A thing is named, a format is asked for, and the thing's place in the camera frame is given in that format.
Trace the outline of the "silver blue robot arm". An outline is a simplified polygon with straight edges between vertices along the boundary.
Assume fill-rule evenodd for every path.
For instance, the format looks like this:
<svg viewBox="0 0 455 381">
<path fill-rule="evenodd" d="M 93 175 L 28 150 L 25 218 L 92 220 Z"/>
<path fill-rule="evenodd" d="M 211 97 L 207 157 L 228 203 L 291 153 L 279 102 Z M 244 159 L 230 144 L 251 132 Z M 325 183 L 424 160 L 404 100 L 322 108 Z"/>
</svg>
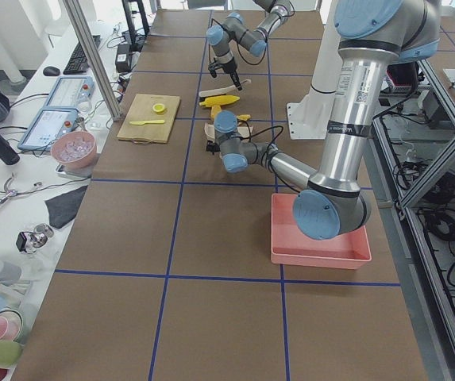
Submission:
<svg viewBox="0 0 455 381">
<path fill-rule="evenodd" d="M 291 1 L 254 1 L 266 13 L 266 18 L 254 29 L 249 29 L 238 12 L 231 12 L 221 24 L 213 24 L 206 31 L 206 39 L 214 58 L 208 70 L 213 78 L 217 71 L 228 74 L 237 90 L 242 90 L 237 63 L 229 46 L 234 41 L 252 56 L 261 58 L 268 46 L 269 36 L 295 14 Z"/>
<path fill-rule="evenodd" d="M 299 229 L 327 240 L 362 227 L 370 205 L 357 182 L 376 102 L 389 66 L 432 56 L 439 42 L 438 1 L 340 1 L 333 24 L 342 65 L 319 168 L 281 152 L 273 143 L 243 140 L 236 116 L 214 119 L 214 139 L 225 169 L 259 164 L 299 188 L 293 216 Z"/>
</svg>

